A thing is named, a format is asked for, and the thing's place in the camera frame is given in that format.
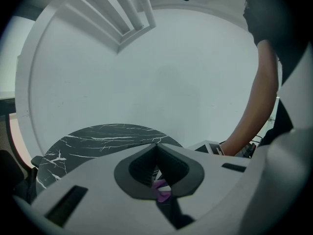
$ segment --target round table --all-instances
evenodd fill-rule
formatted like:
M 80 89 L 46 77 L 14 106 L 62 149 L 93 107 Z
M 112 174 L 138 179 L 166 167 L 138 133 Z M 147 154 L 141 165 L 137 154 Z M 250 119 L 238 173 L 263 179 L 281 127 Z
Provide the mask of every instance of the round table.
M 144 143 L 169 143 L 182 147 L 168 135 L 132 124 L 103 124 L 75 131 L 57 141 L 38 168 L 39 194 L 82 163 Z

